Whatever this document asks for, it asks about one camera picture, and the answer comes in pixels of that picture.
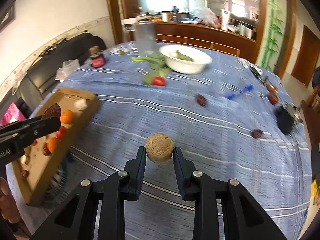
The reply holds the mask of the person left hand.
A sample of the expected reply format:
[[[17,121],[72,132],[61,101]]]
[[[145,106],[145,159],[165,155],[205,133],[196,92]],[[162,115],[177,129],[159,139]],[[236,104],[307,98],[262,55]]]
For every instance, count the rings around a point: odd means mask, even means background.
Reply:
[[[17,208],[16,202],[11,194],[11,190],[7,181],[1,177],[1,214],[2,217],[8,220],[11,224],[20,221],[20,213]]]

